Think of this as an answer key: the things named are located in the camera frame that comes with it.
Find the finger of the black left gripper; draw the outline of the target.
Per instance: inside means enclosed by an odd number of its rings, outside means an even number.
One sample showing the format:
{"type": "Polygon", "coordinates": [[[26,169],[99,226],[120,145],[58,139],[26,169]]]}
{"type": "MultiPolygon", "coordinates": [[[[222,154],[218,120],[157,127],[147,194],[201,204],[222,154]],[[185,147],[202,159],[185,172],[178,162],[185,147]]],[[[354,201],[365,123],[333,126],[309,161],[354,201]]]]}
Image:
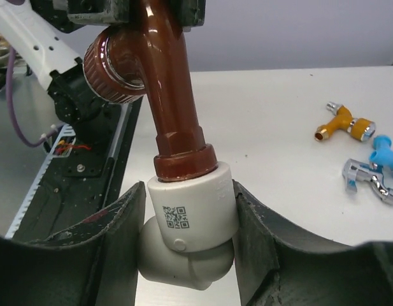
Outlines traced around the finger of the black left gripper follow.
{"type": "Polygon", "coordinates": [[[126,0],[71,0],[68,3],[68,18],[81,25],[107,26],[128,23],[130,1],[126,0]]]}
{"type": "Polygon", "coordinates": [[[194,27],[204,25],[206,15],[205,0],[179,0],[175,3],[176,16],[183,30],[189,32],[194,27]]]}

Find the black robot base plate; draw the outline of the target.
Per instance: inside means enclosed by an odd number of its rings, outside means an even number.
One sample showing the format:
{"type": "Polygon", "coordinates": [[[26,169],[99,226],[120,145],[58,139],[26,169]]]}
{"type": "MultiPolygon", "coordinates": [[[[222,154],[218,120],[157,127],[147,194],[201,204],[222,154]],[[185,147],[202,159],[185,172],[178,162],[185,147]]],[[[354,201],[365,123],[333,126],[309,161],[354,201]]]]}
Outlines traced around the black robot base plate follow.
{"type": "Polygon", "coordinates": [[[43,240],[96,213],[115,201],[121,190],[125,167],[138,120],[142,100],[131,105],[112,107],[109,141],[106,145],[85,149],[75,137],[72,147],[62,159],[52,161],[49,174],[57,176],[56,186],[61,189],[62,203],[57,209],[50,232],[37,239],[15,239],[19,242],[43,240]]]}

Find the white elbow pipe fitting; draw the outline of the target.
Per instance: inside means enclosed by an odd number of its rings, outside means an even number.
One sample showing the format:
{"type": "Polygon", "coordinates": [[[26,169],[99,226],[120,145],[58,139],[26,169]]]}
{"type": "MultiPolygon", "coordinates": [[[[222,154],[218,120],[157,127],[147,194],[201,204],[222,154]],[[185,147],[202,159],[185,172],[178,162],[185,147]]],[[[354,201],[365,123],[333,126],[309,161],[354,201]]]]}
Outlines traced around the white elbow pipe fitting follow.
{"type": "Polygon", "coordinates": [[[239,228],[231,168],[202,177],[148,183],[155,215],[142,227],[138,269],[148,281],[205,290],[232,267],[239,228]]]}

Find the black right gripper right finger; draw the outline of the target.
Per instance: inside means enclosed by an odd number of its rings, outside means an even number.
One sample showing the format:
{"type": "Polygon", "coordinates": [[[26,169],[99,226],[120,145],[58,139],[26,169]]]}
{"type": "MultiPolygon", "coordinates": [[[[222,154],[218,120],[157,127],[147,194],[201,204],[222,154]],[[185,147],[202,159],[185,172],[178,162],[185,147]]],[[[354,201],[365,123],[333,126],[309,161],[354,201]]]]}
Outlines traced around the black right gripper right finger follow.
{"type": "Polygon", "coordinates": [[[393,242],[344,245],[262,204],[234,182],[242,305],[393,305],[393,242]]]}

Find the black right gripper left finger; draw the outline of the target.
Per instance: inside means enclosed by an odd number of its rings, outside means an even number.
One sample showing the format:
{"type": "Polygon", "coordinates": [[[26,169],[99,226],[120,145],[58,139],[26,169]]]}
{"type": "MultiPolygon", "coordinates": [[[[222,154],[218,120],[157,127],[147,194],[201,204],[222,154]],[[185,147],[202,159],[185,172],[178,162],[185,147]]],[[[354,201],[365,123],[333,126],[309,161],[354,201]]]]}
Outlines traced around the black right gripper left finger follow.
{"type": "Polygon", "coordinates": [[[145,200],[145,185],[137,182],[44,240],[0,237],[0,305],[134,305],[145,200]]]}

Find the brown water faucet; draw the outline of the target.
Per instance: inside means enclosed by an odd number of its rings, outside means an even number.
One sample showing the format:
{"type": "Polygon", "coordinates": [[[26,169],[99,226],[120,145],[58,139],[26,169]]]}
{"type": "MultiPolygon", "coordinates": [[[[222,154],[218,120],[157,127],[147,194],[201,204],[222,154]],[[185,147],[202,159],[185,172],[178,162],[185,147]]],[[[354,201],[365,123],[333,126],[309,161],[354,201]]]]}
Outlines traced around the brown water faucet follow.
{"type": "Polygon", "coordinates": [[[83,72],[110,103],[146,95],[157,132],[156,176],[179,182],[217,168],[199,125],[185,37],[168,1],[133,1],[132,22],[111,25],[87,49],[83,72]]]}

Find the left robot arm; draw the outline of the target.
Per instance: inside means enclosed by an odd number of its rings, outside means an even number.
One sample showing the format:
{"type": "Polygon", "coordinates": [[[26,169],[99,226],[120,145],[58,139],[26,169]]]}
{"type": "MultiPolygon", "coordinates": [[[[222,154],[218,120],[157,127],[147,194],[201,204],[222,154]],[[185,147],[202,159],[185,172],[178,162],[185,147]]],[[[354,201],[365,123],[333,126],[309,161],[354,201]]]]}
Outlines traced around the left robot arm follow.
{"type": "Polygon", "coordinates": [[[148,95],[157,140],[204,145],[184,31],[204,1],[0,1],[0,34],[25,59],[58,118],[89,145],[110,140],[107,103],[148,95]]]}

